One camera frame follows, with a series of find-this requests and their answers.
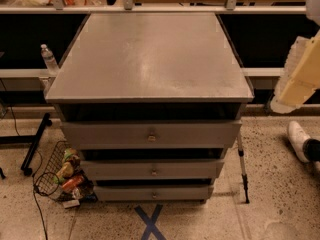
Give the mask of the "green snack bag in basket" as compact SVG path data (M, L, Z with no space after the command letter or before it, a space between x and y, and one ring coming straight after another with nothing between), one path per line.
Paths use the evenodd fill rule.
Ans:
M78 166L80 164L80 158L78 152L73 148L67 148L64 151L62 163L69 162L72 166Z

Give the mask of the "grey drawer cabinet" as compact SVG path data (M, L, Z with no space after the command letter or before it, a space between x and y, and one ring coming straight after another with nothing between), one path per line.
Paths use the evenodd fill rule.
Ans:
M93 14L46 96L62 123L240 120L252 98L212 13ZM231 147L76 150L82 161L224 161ZM94 187L213 186L217 178L91 181Z

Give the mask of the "grey top drawer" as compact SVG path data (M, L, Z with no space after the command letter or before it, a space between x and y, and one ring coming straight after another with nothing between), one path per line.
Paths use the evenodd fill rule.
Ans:
M178 123L63 122L62 131L78 150L227 148L240 120Z

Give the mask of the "grey drawer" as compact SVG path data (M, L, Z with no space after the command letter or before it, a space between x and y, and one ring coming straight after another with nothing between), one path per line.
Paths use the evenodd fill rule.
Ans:
M90 180L214 179L223 160L100 160L82 161Z
M212 192L212 185L94 187L100 201L206 200Z
M227 148L240 120L178 123L63 122L62 131L78 150Z

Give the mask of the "grey middle drawer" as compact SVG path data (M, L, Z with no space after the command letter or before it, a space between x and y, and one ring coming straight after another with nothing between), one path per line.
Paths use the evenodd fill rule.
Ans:
M223 160L100 160L82 161L90 180L214 179Z

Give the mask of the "grey bottom drawer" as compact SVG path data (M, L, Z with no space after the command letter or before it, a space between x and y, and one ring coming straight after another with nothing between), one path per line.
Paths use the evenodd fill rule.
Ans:
M94 187L100 201L206 200L212 192L212 185Z

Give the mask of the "grey tripod leg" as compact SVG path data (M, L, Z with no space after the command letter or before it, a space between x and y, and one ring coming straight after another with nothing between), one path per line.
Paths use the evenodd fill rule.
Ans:
M237 136L237 146L238 146L238 155L240 159L240 167L241 167L241 176L243 181L243 188L245 193L245 203L249 204L249 195L248 195L248 177L246 173L246 167L245 167L245 160L244 160L244 149L243 149L243 143L242 143L242 137L241 132L239 131Z

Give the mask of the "orange snack pack in basket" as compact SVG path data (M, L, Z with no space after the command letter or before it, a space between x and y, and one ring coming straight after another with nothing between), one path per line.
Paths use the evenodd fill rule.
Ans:
M83 175L78 174L73 176L72 178L68 179L63 185L62 189L66 193L71 193L74 188L84 182L85 178Z

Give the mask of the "blue tape cross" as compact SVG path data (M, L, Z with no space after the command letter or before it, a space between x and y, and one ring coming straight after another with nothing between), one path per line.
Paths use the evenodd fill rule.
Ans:
M154 235L156 240L167 240L156 225L162 208L162 205L157 204L151 216L148 216L141 206L134 208L135 212L145 224L145 230L142 234L141 240L149 240L151 235Z

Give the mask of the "clear plastic water bottle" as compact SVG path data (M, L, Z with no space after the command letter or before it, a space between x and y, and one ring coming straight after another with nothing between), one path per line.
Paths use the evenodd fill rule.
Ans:
M50 48L46 44L41 45L41 55L49 71L49 74L51 76L56 76L58 73L59 67L53 52L50 50Z

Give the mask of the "black stand leg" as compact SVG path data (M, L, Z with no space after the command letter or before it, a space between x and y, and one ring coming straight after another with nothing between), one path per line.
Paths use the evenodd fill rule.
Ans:
M23 171L25 176L30 176L32 174L32 169L29 167L33 156L37 150L38 144L42 137L42 134L46 127L51 126L52 121L50 120L50 114L46 113L42 121L38 127L38 130L35 135L20 135L20 136L1 136L0 137L0 144L29 144L28 153L21 165L21 170Z

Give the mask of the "white shoe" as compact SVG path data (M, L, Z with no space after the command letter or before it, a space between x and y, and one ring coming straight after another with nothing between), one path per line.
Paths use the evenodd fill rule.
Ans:
M309 158L305 155L303 148L304 144L310 139L310 136L297 121L291 121L288 124L287 134L298 159L303 163L308 163Z

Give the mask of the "white horizontal rail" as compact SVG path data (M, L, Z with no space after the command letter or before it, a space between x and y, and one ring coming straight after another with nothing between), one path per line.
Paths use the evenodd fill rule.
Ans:
M237 6L228 10L223 6L135 6L123 7L1 7L1 14L92 14L92 13L215 13L215 14L306 14L303 6Z

